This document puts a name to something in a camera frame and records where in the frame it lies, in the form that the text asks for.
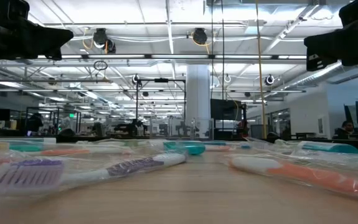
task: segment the wooden table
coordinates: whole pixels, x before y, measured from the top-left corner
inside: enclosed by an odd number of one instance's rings
[[[0,207],[0,223],[358,223],[356,199],[232,170],[218,155]]]

